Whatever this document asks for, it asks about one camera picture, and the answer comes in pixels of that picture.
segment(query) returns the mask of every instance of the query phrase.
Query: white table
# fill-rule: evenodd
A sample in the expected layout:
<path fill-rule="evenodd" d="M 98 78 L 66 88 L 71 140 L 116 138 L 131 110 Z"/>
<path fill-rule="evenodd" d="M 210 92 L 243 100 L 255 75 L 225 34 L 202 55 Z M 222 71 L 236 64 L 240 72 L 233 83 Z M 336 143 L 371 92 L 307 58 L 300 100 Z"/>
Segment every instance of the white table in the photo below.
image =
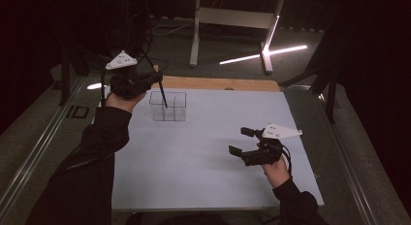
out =
<path fill-rule="evenodd" d="M 263 209 L 279 202 L 260 166 L 245 167 L 229 145 L 256 149 L 240 127 L 298 129 L 282 92 L 174 88 L 187 93 L 186 121 L 153 121 L 147 96 L 135 107 L 130 142 L 116 153 L 114 210 Z M 323 199 L 300 137 L 281 140 L 300 190 Z"/>

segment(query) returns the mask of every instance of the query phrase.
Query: gray floor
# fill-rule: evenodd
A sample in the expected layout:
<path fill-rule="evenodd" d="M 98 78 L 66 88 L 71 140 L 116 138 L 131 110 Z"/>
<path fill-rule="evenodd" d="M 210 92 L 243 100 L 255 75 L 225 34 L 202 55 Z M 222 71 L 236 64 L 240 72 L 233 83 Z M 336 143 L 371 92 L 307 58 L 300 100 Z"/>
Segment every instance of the gray floor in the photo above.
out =
<path fill-rule="evenodd" d="M 231 29 L 232 33 L 247 35 L 216 36 L 218 29 L 202 27 L 198 66 L 189 67 L 192 26 L 175 30 L 190 20 L 152 20 L 176 27 L 153 30 L 149 56 L 168 76 L 199 78 L 230 78 L 284 81 L 301 74 L 323 33 L 294 32 L 278 29 L 271 49 L 307 45 L 305 50 L 274 55 L 274 73 L 264 72 L 260 58 L 219 65 L 220 61 L 257 54 L 265 38 L 262 30 Z M 58 78 L 59 66 L 51 69 Z M 99 73 L 88 78 L 72 78 L 73 96 L 66 107 L 58 107 L 59 91 L 47 90 L 0 137 L 0 192 L 14 193 L 1 201 L 1 224 L 23 224 L 37 197 L 60 161 L 79 142 L 82 129 L 92 121 L 93 108 L 99 102 L 99 90 L 87 90 L 89 84 L 99 82 Z M 315 76 L 296 83 L 310 85 Z M 338 86 L 334 109 L 335 125 L 327 122 L 321 100 L 314 98 L 303 86 L 284 88 L 295 121 L 304 131 L 302 141 L 310 159 L 317 182 L 325 200 L 320 213 L 331 224 L 411 224 L 400 200 L 394 192 L 372 144 L 349 103 L 344 88 Z M 86 118 L 66 117 L 71 106 L 90 108 Z M 50 136 L 42 134 L 47 131 Z M 24 161 L 32 150 L 40 150 L 34 171 L 23 177 Z M 125 224 L 131 212 L 114 212 L 112 224 Z M 170 216 L 187 212 L 152 212 L 143 217 L 143 224 L 159 224 Z M 276 209 L 262 211 L 224 211 L 223 217 L 231 224 L 262 224 L 277 214 Z"/>

